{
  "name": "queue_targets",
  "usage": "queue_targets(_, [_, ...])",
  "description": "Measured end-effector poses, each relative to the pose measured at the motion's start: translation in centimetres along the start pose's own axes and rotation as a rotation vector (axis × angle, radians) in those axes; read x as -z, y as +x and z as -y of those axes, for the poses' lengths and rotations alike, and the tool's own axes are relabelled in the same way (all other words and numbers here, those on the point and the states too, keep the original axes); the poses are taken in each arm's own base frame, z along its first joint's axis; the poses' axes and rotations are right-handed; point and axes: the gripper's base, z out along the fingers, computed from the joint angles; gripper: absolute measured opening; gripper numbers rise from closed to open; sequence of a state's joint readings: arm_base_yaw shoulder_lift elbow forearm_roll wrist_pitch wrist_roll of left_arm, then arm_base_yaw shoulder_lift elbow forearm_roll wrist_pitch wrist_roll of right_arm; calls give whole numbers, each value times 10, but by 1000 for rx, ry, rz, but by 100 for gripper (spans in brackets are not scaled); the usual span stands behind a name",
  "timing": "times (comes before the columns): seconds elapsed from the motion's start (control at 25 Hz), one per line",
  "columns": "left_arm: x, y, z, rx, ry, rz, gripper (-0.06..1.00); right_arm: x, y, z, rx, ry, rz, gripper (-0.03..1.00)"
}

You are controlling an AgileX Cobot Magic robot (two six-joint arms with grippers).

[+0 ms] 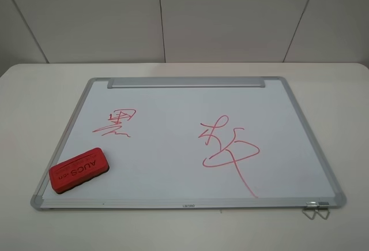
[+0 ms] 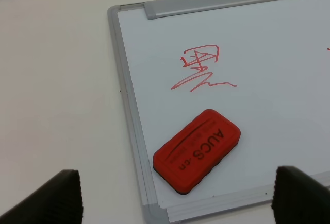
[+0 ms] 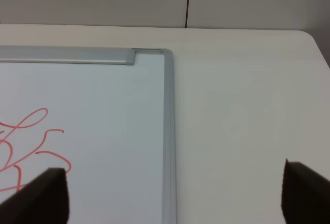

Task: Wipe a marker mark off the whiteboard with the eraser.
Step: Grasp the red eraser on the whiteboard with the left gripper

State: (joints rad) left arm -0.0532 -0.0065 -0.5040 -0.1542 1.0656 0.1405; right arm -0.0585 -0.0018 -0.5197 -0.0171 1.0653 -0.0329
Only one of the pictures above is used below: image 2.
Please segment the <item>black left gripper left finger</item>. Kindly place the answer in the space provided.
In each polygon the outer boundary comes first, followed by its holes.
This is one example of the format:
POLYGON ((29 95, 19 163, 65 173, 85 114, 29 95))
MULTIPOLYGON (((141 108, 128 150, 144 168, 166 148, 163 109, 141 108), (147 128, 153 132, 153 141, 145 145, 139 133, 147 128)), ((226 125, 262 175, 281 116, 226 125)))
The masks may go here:
POLYGON ((64 169, 1 215, 1 223, 82 223, 78 170, 64 169))

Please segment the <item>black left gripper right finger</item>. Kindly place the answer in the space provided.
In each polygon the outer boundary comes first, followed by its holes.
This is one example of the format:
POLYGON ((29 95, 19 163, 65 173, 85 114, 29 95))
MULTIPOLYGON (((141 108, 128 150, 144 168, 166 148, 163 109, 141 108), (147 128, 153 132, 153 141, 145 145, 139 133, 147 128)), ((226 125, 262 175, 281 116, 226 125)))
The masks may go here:
POLYGON ((280 166, 271 208, 276 223, 329 223, 329 189, 294 166, 280 166))

